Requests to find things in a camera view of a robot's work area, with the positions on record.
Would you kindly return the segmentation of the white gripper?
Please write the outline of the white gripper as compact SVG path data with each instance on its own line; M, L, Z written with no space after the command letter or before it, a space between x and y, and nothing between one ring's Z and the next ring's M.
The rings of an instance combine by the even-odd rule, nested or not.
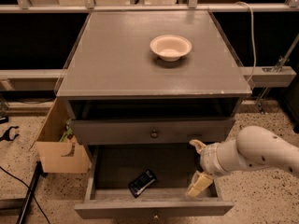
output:
M213 183L214 176L230 174L227 170L228 156L231 149L221 143L206 145L200 140L193 139L189 142L200 154L200 165L204 172L196 171L186 194L189 197L197 197Z

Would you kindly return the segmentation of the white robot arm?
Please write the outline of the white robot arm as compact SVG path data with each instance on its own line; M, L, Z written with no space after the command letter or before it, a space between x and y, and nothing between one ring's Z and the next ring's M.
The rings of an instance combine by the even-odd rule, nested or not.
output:
M246 127L234 140L224 143L206 145L193 139L190 144L200 155L203 171L194 173L187 189L189 197L197 197L216 177L234 171L251 172L275 167L299 176L299 148L259 126Z

